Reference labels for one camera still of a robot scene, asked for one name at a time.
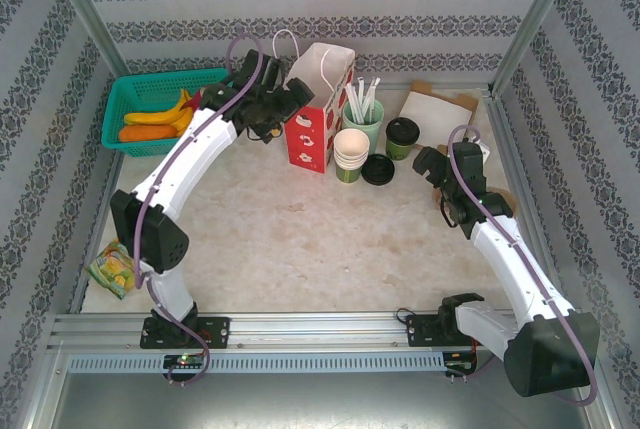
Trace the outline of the yellow banana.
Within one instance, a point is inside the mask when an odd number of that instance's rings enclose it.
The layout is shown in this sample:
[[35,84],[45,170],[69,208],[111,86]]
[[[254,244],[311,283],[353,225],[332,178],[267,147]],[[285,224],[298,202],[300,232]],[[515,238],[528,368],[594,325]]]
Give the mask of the yellow banana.
[[181,117],[172,123],[172,127],[176,130],[177,137],[181,137],[185,133],[193,119],[193,116],[194,110],[187,107],[182,111]]
[[190,99],[186,89],[182,89],[178,102],[171,108],[160,112],[134,112],[124,116],[126,125],[165,125],[179,120],[185,113],[182,106]]

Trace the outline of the right aluminium frame post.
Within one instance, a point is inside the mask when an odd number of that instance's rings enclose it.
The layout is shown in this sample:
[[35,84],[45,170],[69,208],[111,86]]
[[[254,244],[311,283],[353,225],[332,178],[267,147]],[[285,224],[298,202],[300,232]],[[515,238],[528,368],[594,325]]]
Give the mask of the right aluminium frame post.
[[501,95],[504,92],[529,44],[553,6],[553,1],[533,0],[519,29],[516,31],[513,41],[505,52],[493,80],[489,84],[489,91],[492,97]]

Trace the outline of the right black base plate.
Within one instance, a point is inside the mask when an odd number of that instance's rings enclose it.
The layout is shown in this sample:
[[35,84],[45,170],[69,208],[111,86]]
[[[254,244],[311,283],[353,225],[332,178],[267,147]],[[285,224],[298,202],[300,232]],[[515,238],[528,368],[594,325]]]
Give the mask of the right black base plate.
[[396,315],[396,320],[404,326],[407,342],[414,348],[451,350],[453,347],[470,346],[472,339],[491,350],[500,349],[502,344],[503,337],[495,326],[486,326],[482,322],[474,327],[467,320],[459,325],[456,314],[410,313],[406,316]]

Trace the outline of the red white paper bag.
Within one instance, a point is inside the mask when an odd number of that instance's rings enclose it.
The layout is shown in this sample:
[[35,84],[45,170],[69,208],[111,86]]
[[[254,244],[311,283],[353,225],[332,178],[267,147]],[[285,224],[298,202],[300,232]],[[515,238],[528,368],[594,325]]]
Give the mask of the red white paper bag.
[[289,162],[326,172],[333,141],[342,123],[345,86],[354,75],[356,52],[347,47],[315,42],[296,59],[287,78],[298,78],[314,98],[284,125]]

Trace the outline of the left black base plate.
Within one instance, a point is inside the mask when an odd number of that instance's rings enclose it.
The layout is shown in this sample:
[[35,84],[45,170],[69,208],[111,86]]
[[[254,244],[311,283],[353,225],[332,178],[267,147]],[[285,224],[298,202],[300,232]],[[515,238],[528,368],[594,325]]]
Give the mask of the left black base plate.
[[[226,349],[229,325],[229,318],[198,316],[193,331],[210,349]],[[142,349],[162,350],[202,348],[193,336],[162,317],[148,317],[144,320],[139,345]]]

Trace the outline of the black plastic cup lid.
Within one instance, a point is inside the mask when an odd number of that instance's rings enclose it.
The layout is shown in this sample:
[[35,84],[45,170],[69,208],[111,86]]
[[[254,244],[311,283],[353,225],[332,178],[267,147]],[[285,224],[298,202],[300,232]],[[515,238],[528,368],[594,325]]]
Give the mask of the black plastic cup lid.
[[395,165],[386,155],[371,154],[361,168],[362,178],[374,186],[388,184],[395,175]]
[[412,146],[419,139],[420,129],[413,120],[406,117],[397,117],[387,124],[386,136],[393,144]]

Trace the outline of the grey sheet metal shelf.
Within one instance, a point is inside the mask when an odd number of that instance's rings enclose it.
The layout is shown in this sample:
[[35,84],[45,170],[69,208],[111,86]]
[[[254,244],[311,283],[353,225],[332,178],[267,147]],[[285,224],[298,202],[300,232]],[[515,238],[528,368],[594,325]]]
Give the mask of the grey sheet metal shelf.
[[522,398],[491,362],[437,372],[220,372],[185,388],[132,355],[48,357],[19,429],[621,429],[601,395],[585,408]]

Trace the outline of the yellow green snack packet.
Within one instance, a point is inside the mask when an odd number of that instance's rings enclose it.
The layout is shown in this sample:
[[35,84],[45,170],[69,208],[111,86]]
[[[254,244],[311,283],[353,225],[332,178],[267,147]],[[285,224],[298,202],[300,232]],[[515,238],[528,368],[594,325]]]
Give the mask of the yellow green snack packet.
[[135,288],[134,261],[118,240],[110,242],[85,268],[89,276],[117,299]]

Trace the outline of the light green straw holder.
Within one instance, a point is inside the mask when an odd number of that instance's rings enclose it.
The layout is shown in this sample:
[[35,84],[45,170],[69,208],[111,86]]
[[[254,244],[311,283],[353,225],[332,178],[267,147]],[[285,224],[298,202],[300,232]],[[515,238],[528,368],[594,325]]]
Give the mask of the light green straw holder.
[[346,102],[343,107],[342,114],[342,128],[354,128],[364,132],[370,141],[369,151],[372,152],[377,147],[378,137],[380,128],[382,126],[384,118],[384,107],[382,103],[378,100],[375,100],[374,110],[372,116],[365,117],[364,124],[358,124],[352,115],[350,103]]

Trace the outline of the left small circuit board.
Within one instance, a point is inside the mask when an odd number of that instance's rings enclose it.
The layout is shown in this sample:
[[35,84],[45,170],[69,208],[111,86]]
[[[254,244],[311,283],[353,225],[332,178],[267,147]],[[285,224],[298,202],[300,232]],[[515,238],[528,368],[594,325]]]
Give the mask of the left small circuit board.
[[165,370],[200,370],[204,366],[204,362],[205,358],[200,354],[166,355],[163,360],[163,368]]

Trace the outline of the aluminium side rail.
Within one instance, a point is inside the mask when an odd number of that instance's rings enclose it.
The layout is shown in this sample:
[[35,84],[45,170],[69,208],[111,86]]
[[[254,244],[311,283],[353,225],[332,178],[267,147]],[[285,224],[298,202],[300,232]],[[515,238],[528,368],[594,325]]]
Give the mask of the aluminium side rail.
[[484,101],[510,192],[518,203],[516,218],[521,234],[547,277],[561,292],[562,284],[502,102],[492,97],[486,97]]
[[86,272],[86,268],[99,252],[102,233],[108,217],[109,197],[116,187],[122,161],[123,155],[114,151],[108,172],[106,173],[106,177],[101,187],[102,192],[95,212],[95,218],[90,232],[90,239],[86,244],[83,260],[80,263],[77,278],[72,288],[71,298],[68,301],[66,309],[67,314],[77,314],[82,309],[86,289],[89,284],[89,275]]

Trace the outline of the right aluminium side rail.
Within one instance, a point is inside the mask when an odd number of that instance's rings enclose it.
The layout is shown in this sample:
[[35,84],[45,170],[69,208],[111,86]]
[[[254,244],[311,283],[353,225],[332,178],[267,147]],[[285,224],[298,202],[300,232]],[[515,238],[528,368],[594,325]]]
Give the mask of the right aluminium side rail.
[[486,97],[484,101],[510,192],[518,203],[516,218],[521,234],[547,277],[561,292],[562,284],[502,102],[492,97]]

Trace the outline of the left aluminium side rail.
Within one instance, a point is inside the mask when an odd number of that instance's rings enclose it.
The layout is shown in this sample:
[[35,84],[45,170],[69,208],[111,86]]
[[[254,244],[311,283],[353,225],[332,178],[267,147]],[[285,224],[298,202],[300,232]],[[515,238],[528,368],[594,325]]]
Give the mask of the left aluminium side rail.
[[66,309],[67,314],[77,314],[82,309],[86,289],[89,284],[89,275],[86,272],[86,268],[99,252],[102,233],[108,217],[109,197],[116,187],[122,161],[123,155],[114,151],[108,172],[106,173],[106,177],[101,187],[102,192],[95,212],[95,218],[90,232],[90,239],[86,244],[83,260],[80,263],[77,278],[72,288],[71,298],[68,301]]

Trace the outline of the orange carrot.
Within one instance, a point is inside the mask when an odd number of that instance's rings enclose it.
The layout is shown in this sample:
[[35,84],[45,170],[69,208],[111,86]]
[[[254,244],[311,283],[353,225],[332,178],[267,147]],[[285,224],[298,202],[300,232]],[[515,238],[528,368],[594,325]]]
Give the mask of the orange carrot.
[[118,135],[121,143],[146,142],[172,139],[177,136],[177,129],[170,124],[163,125],[128,125]]

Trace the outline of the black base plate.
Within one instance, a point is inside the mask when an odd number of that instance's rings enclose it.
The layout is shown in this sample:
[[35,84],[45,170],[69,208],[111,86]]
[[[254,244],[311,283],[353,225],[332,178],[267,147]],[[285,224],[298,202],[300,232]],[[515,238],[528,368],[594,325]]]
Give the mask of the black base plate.
[[[198,316],[193,331],[210,349],[226,349],[229,325],[229,318]],[[139,345],[142,349],[162,350],[202,348],[193,336],[162,317],[148,317],[144,320]]]
[[474,327],[467,320],[459,325],[456,314],[410,313],[406,316],[396,315],[396,320],[404,326],[407,342],[414,348],[451,350],[453,347],[470,346],[472,339],[491,350],[500,349],[502,344],[503,337],[495,326],[486,326],[482,322]]

